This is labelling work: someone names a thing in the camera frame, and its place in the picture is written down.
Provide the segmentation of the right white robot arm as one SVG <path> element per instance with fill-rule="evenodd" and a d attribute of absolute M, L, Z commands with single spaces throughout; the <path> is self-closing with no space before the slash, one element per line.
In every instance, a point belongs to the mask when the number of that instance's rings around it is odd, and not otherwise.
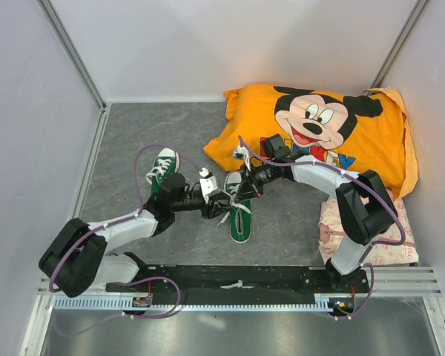
<path fill-rule="evenodd" d="M 293 152 L 278 134 L 263 140 L 262 146 L 265 156 L 244 141 L 233 150 L 233 157 L 243 161 L 236 202 L 261 197 L 264 185 L 276 179 L 309 185 L 334 197 L 344 237 L 326 262 L 324 280 L 330 290 L 343 291 L 372 247 L 383 242 L 380 236 L 392 225 L 401 225 L 380 176 L 372 170 L 358 173 L 334 167 L 303 150 Z"/>

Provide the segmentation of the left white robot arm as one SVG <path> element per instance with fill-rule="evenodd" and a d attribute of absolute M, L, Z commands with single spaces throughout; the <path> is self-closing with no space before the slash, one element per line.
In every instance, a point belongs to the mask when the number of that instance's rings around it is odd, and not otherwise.
<path fill-rule="evenodd" d="M 213 219 L 230 211 L 231 203 L 213 174 L 200 178 L 197 189 L 182 174 L 169 174 L 135 212 L 102 222 L 69 220 L 42 255 L 39 269 L 50 279 L 50 292 L 61 291 L 69 298 L 99 283 L 121 283 L 131 291 L 141 291 L 148 283 L 143 264 L 131 253 L 112 256 L 111 251 L 161 234 L 178 212 L 200 211 L 202 218 Z"/>

